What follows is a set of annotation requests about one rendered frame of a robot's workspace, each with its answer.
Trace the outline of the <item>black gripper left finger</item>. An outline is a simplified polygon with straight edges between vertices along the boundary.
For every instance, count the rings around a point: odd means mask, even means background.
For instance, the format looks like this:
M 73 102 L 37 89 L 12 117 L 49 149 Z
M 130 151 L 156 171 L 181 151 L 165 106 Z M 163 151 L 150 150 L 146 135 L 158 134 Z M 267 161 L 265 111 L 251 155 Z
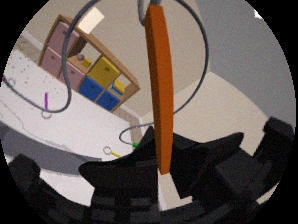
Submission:
M 128 157 L 121 160 L 88 161 L 80 165 L 78 173 L 85 181 L 105 188 L 141 188 L 149 186 L 153 204 L 158 201 L 158 172 L 154 127 L 146 129 L 144 137 Z

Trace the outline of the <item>long grey flat plate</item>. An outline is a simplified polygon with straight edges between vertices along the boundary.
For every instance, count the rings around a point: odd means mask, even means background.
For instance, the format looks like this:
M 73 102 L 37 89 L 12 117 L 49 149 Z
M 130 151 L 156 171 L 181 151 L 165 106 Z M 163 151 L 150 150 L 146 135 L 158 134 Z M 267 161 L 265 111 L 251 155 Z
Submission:
M 43 111 L 47 111 L 47 113 L 60 113 L 67 111 L 69 103 L 71 103 L 71 96 L 72 96 L 72 89 L 71 84 L 69 84 L 68 80 L 68 72 L 67 72 L 67 47 L 68 47 L 68 41 L 71 39 L 71 35 L 73 34 L 73 28 L 76 26 L 78 20 L 80 20 L 81 16 L 85 14 L 86 11 L 89 10 L 89 8 L 92 8 L 94 4 L 97 2 L 101 2 L 101 0 L 90 0 L 88 4 L 85 4 L 85 6 L 82 6 L 81 11 L 78 11 L 78 14 L 74 16 L 73 22 L 71 22 L 71 26 L 68 28 L 67 36 L 65 36 L 64 44 L 63 44 L 63 53 L 61 53 L 61 68 L 63 68 L 64 73 L 64 79 L 65 84 L 67 84 L 68 88 L 68 101 L 67 104 L 64 105 L 63 108 L 60 109 L 45 109 L 41 108 L 41 105 L 35 104 L 35 101 L 29 101 L 29 99 L 25 99 L 25 96 L 23 96 L 23 93 L 19 93 L 19 91 L 15 91 L 15 88 L 11 88 L 12 85 L 9 85 L 7 77 L 5 77 L 3 73 L 3 79 L 5 81 L 5 84 L 8 84 L 7 87 L 9 89 L 13 89 L 12 92 L 15 92 L 16 95 L 19 95 L 20 97 L 23 97 L 24 100 L 27 100 L 27 103 L 31 103 L 31 105 L 35 105 L 37 109 L 43 109 Z M 176 112 L 174 112 L 174 115 L 178 111 L 181 111 L 182 108 L 185 107 L 186 104 L 189 103 L 190 100 L 193 99 L 193 96 L 196 95 L 198 89 L 200 89 L 201 83 L 204 83 L 204 77 L 206 75 L 206 69 L 208 69 L 208 63 L 209 63 L 209 43 L 208 40 L 206 40 L 206 34 L 204 30 L 204 23 L 200 22 L 200 18 L 197 18 L 197 14 L 194 14 L 194 10 L 192 10 L 192 7 L 189 7 L 189 4 L 185 2 L 185 0 L 176 0 L 176 2 L 181 3 L 182 6 L 185 7 L 185 10 L 189 11 L 190 15 L 193 15 L 193 18 L 196 19 L 196 22 L 198 26 L 200 26 L 202 37 L 204 37 L 205 40 L 205 68 L 204 72 L 202 72 L 200 84 L 197 85 L 196 91 L 194 91 L 193 95 L 189 97 L 189 100 L 185 101 L 185 104 L 182 105 L 182 107 L 178 108 Z M 122 143 L 130 144 L 132 147 L 136 148 L 137 143 L 128 143 L 128 141 L 124 141 L 121 139 L 121 136 L 124 135 L 125 131 L 128 131 L 130 128 L 136 128 L 136 127 L 149 127 L 149 125 L 154 125 L 154 123 L 150 124 L 144 124 L 144 125 L 132 125 L 132 127 L 125 128 L 124 131 L 120 133 L 120 136 L 118 136 L 118 139 L 122 141 Z M 31 137 L 27 137 L 23 135 L 23 132 L 16 131 L 15 129 L 12 129 L 12 127 L 9 127 L 9 125 L 5 125 L 3 123 L 3 120 L 0 120 L 0 140 L 1 140 L 1 147 L 3 147 L 4 155 L 7 153 L 7 156 L 12 157 L 15 159 L 17 155 L 20 155 L 20 153 L 23 153 L 23 155 L 28 156 L 29 159 L 35 160 L 35 164 L 37 164 L 37 167 L 40 167 L 44 169 L 48 169 L 48 171 L 53 172 L 63 172 L 71 173 L 71 175 L 74 176 L 81 176 L 80 173 L 78 173 L 78 168 L 80 168 L 81 164 L 88 163 L 88 161 L 102 161 L 101 159 L 97 159 L 97 157 L 90 157 L 90 156 L 82 156 L 77 155 L 77 153 L 73 152 L 65 152 L 61 151 L 61 149 L 53 148 L 52 145 L 49 147 L 47 144 L 41 144 L 41 141 L 32 140 Z

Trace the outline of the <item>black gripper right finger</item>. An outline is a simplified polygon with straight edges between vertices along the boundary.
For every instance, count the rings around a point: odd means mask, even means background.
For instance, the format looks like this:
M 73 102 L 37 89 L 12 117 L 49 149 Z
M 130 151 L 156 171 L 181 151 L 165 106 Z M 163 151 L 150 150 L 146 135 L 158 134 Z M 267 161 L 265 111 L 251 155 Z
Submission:
M 180 198 L 192 196 L 190 190 L 197 184 L 210 161 L 220 159 L 220 156 L 239 147 L 243 137 L 243 132 L 234 132 L 222 139 L 197 143 L 173 132 L 169 172 Z

